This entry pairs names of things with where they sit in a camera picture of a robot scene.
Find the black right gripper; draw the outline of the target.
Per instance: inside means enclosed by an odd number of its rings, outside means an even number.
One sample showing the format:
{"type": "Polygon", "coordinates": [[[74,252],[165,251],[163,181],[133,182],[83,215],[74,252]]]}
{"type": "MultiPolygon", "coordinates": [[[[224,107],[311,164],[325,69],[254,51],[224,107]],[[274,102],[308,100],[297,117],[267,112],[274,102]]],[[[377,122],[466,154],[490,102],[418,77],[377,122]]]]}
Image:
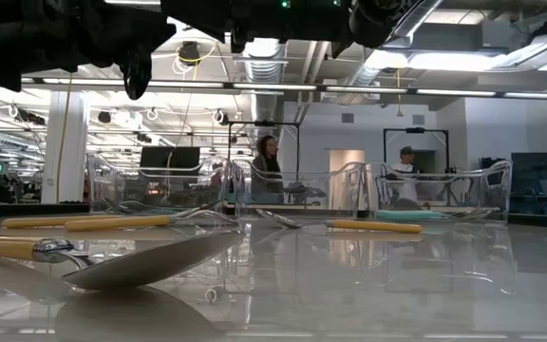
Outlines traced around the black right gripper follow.
{"type": "Polygon", "coordinates": [[[161,0],[161,11],[239,53],[256,38],[329,41],[348,32],[349,0],[161,0]]]}

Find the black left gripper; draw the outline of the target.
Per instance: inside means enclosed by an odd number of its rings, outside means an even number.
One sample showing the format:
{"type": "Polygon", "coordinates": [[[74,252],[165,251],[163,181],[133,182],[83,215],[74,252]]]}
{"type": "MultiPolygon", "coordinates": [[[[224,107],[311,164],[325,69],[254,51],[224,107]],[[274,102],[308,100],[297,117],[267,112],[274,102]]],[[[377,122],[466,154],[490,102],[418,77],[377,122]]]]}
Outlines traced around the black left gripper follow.
{"type": "Polygon", "coordinates": [[[177,32],[159,12],[104,0],[54,0],[54,8],[66,29],[55,48],[54,66],[75,71],[84,64],[116,64],[130,100],[138,100],[152,78],[151,53],[145,48],[158,48],[177,32]]]}

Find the orange-handled silver spoon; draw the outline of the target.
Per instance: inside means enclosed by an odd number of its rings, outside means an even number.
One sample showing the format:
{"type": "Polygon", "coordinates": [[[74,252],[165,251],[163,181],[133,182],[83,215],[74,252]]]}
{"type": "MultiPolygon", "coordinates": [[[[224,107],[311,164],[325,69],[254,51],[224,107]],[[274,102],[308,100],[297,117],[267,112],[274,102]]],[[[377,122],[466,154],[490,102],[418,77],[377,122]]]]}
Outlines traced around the orange-handled silver spoon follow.
{"type": "MultiPolygon", "coordinates": [[[[256,212],[263,218],[272,220],[281,224],[284,227],[290,229],[300,229],[303,225],[295,222],[290,218],[286,218],[275,214],[273,212],[256,209],[256,212]]],[[[344,230],[363,230],[363,231],[381,231],[381,232],[393,232],[402,234],[420,234],[423,231],[421,225],[416,224],[402,224],[402,223],[385,223],[378,221],[364,221],[364,220],[342,220],[334,219],[325,222],[325,225],[335,229],[344,230]]]]}
{"type": "Polygon", "coordinates": [[[175,276],[220,255],[241,241],[238,231],[187,237],[150,249],[97,262],[61,237],[0,237],[0,257],[78,266],[62,280],[84,290],[101,291],[148,285],[175,276]]]}
{"type": "Polygon", "coordinates": [[[32,227],[50,227],[50,226],[63,226],[73,220],[91,220],[91,219],[113,219],[122,217],[137,217],[137,216],[110,216],[110,215],[96,215],[96,216],[80,216],[80,217],[50,217],[50,218],[7,218],[1,222],[4,228],[8,229],[20,229],[20,228],[32,228],[32,227]]]}
{"type": "Polygon", "coordinates": [[[193,218],[209,218],[231,224],[237,224],[235,219],[229,218],[226,215],[211,210],[196,209],[177,213],[175,215],[73,220],[67,222],[64,225],[64,228],[68,232],[88,232],[137,226],[168,226],[173,223],[193,218]]]}

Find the long LED light bar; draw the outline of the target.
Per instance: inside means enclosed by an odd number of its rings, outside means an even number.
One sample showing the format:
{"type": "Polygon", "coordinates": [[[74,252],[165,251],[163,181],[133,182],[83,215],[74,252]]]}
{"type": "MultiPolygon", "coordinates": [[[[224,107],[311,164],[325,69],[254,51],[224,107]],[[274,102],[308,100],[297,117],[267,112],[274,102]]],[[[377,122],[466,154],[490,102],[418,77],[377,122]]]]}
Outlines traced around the long LED light bar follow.
{"type": "MultiPolygon", "coordinates": [[[[71,85],[80,90],[124,90],[121,79],[70,79],[70,78],[37,78],[23,77],[21,85],[31,88],[51,88],[71,85]]],[[[151,92],[175,91],[256,91],[256,92],[328,92],[337,94],[372,94],[430,97],[464,97],[491,98],[504,100],[547,101],[547,92],[502,91],[502,90],[467,90],[441,88],[385,87],[385,86],[347,86],[347,85],[292,85],[263,83],[232,82],[199,82],[199,81],[151,81],[147,88],[151,92]]]]}

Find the black computer monitor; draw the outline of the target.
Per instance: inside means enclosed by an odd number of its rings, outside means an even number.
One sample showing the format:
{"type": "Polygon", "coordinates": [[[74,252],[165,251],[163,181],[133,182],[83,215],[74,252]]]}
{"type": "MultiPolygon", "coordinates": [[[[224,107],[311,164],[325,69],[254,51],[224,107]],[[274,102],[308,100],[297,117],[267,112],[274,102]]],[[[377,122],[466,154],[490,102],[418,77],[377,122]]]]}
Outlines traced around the black computer monitor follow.
{"type": "Polygon", "coordinates": [[[513,153],[511,161],[511,199],[547,201],[547,152],[513,153]]]}
{"type": "Polygon", "coordinates": [[[200,169],[200,149],[192,146],[144,147],[140,167],[156,174],[196,176],[200,169]]]}

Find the white square pillar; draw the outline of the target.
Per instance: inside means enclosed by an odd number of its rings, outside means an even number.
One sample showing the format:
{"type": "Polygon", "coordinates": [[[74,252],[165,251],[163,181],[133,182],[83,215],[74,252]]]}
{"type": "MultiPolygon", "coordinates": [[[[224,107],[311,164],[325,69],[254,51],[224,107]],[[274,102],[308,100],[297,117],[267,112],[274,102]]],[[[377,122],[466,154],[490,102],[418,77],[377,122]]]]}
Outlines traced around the white square pillar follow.
{"type": "Polygon", "coordinates": [[[42,204],[83,200],[89,114],[82,93],[50,92],[42,204]]]}

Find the clear plastic bin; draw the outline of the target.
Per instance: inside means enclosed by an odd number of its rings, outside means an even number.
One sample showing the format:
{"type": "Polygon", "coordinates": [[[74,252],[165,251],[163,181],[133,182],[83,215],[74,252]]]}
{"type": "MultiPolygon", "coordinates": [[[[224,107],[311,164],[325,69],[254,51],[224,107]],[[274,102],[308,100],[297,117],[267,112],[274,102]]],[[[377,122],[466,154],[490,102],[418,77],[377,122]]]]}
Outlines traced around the clear plastic bin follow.
{"type": "Polygon", "coordinates": [[[370,163],[364,180],[369,215],[389,221],[500,222],[508,220],[512,163],[498,161],[481,170],[418,173],[416,202],[399,199],[391,166],[370,163]]]}
{"type": "Polygon", "coordinates": [[[141,168],[140,163],[114,163],[100,154],[90,154],[87,158],[90,209],[116,213],[100,203],[100,198],[108,198],[117,202],[135,200],[156,207],[155,211],[127,215],[173,215],[222,200],[211,209],[219,212],[229,190],[229,167],[226,159],[200,156],[196,176],[171,176],[149,172],[148,168],[141,168]]]}
{"type": "Polygon", "coordinates": [[[262,171],[237,161],[225,205],[239,215],[266,210],[288,217],[355,219],[364,209],[364,165],[350,162],[325,173],[262,171]]]}

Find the person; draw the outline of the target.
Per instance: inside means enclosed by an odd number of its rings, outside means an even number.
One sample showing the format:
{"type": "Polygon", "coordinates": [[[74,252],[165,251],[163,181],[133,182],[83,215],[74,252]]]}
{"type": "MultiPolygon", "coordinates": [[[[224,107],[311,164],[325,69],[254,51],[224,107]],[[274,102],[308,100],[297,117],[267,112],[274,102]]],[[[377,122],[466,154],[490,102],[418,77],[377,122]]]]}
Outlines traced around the person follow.
{"type": "Polygon", "coordinates": [[[254,195],[282,194],[283,183],[274,136],[266,135],[258,140],[257,156],[252,161],[251,178],[251,190],[254,195]]]}
{"type": "Polygon", "coordinates": [[[398,183],[395,190],[400,200],[411,200],[416,202],[418,192],[416,188],[417,174],[419,169],[414,164],[415,155],[411,146],[405,146],[400,151],[400,160],[391,166],[398,183]]]}

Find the white door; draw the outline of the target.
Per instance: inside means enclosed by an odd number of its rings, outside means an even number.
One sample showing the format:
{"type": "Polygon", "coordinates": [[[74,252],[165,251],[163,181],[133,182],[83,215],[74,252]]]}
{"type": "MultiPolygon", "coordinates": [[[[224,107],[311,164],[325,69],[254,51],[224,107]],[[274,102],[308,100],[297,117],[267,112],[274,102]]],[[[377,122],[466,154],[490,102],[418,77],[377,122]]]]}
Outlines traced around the white door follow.
{"type": "Polygon", "coordinates": [[[329,207],[331,210],[351,211],[358,206],[364,161],[364,150],[330,150],[329,207]]]}

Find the white glossy table mat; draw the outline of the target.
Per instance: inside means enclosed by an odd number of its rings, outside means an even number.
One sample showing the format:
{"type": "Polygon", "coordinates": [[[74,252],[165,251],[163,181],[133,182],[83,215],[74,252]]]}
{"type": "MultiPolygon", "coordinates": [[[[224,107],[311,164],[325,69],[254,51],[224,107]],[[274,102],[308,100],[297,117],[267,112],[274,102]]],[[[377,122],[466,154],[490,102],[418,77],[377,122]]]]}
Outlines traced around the white glossy table mat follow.
{"type": "Polygon", "coordinates": [[[547,341],[547,228],[430,223],[419,235],[262,219],[192,270],[114,294],[69,262],[0,261],[0,342],[547,341]]]}

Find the silver spiral air duct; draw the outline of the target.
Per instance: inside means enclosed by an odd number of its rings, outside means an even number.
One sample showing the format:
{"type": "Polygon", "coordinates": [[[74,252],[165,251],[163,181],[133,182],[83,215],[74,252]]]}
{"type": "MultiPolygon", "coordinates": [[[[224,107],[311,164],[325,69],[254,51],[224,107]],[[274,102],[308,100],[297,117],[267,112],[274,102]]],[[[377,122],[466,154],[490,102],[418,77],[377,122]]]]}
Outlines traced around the silver spiral air duct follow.
{"type": "MultiPolygon", "coordinates": [[[[283,65],[277,60],[284,56],[285,46],[277,39],[255,38],[247,43],[242,56],[246,78],[251,83],[276,84],[282,80],[283,65]]],[[[254,121],[277,121],[277,95],[251,95],[251,116],[254,121]]]]}
{"type": "MultiPolygon", "coordinates": [[[[345,82],[345,86],[371,86],[372,82],[382,70],[394,67],[397,57],[398,55],[392,52],[373,50],[354,75],[345,82]]],[[[340,93],[336,97],[336,102],[341,106],[372,105],[375,104],[379,98],[380,96],[377,94],[340,93]]]]}

